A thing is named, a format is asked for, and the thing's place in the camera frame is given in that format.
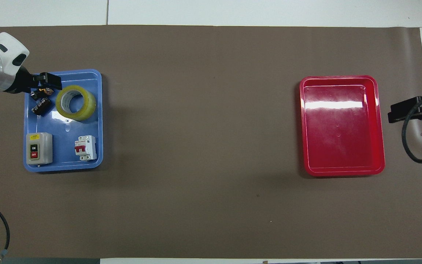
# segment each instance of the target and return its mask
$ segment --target brown paper mat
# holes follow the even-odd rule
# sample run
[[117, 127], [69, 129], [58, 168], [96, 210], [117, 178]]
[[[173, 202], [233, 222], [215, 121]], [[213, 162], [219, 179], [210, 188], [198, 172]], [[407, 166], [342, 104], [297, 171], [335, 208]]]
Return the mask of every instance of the brown paper mat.
[[[23, 95], [0, 93], [12, 257], [422, 258], [422, 164], [386, 115], [422, 95], [419, 29], [1, 31], [30, 50], [31, 72], [94, 68], [104, 80], [104, 161], [85, 172], [27, 172]], [[379, 84], [386, 168], [314, 179], [301, 166], [299, 81], [352, 74]], [[422, 122], [411, 131], [422, 155]]]

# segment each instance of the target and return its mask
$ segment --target cable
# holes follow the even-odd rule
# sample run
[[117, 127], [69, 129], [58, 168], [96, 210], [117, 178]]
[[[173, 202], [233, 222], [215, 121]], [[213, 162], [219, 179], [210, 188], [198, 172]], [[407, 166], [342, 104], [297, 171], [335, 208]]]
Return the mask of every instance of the cable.
[[7, 248], [9, 247], [9, 240], [11, 239], [11, 236], [9, 233], [9, 226], [7, 225], [7, 221], [5, 220], [5, 217], [3, 214], [1, 214], [1, 212], [0, 212], [0, 218], [3, 221], [4, 227], [6, 229], [6, 244], [4, 246], [4, 249], [7, 250]]
[[422, 163], [422, 159], [418, 159], [410, 150], [407, 144], [407, 126], [408, 122], [410, 121], [411, 117], [413, 116], [414, 112], [422, 105], [422, 99], [415, 104], [414, 107], [408, 112], [405, 117], [405, 121], [403, 122], [403, 127], [401, 128], [401, 141], [403, 143], [403, 148], [407, 152], [408, 156], [417, 163]]

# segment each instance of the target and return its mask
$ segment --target red breaker switch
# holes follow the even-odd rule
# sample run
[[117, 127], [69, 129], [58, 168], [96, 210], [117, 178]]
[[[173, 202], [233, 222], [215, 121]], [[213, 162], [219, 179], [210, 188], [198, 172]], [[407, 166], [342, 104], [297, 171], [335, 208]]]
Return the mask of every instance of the red breaker switch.
[[74, 149], [76, 150], [76, 153], [86, 152], [86, 146], [85, 145], [74, 146]]

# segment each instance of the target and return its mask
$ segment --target black electrical component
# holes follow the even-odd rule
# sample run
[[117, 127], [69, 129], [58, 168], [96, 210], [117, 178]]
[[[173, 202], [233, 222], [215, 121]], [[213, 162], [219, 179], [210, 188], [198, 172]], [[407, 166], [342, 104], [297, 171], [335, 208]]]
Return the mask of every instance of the black electrical component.
[[35, 101], [37, 101], [38, 99], [41, 99], [43, 97], [46, 97], [45, 93], [39, 89], [30, 92], [30, 97], [32, 97], [32, 99], [34, 99]]
[[48, 87], [45, 87], [43, 89], [39, 89], [40, 91], [44, 92], [45, 95], [50, 96], [54, 93], [54, 91]]
[[37, 105], [32, 108], [32, 112], [37, 116], [41, 116], [45, 114], [45, 112], [50, 108], [51, 105], [52, 102], [48, 98], [43, 97], [40, 101], [38, 101]]

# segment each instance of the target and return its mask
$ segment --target white circuit breaker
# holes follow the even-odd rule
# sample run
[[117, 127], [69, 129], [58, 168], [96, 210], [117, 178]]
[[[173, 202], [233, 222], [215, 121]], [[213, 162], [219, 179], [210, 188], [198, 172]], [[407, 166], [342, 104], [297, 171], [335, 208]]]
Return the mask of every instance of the white circuit breaker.
[[81, 161], [89, 161], [97, 159], [95, 151], [95, 137], [81, 136], [79, 140], [74, 142], [74, 152], [79, 156]]
[[53, 137], [46, 132], [28, 133], [25, 136], [25, 161], [27, 164], [53, 162]]

